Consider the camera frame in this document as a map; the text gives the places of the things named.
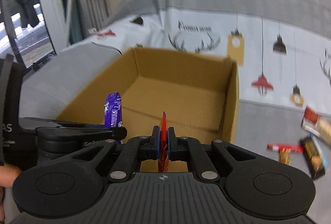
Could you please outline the person's left hand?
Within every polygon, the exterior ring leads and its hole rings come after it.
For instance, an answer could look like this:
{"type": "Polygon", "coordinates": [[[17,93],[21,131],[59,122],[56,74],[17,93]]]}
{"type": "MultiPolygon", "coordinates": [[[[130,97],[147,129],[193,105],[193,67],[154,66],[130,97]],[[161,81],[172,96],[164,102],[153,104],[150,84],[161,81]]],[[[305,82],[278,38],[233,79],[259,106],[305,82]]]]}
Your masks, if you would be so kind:
{"type": "Polygon", "coordinates": [[[1,223],[5,223],[5,210],[3,205],[3,200],[5,197],[5,188],[12,188],[16,178],[22,173],[22,170],[16,166],[5,163],[0,168],[0,186],[1,186],[1,223]]]}

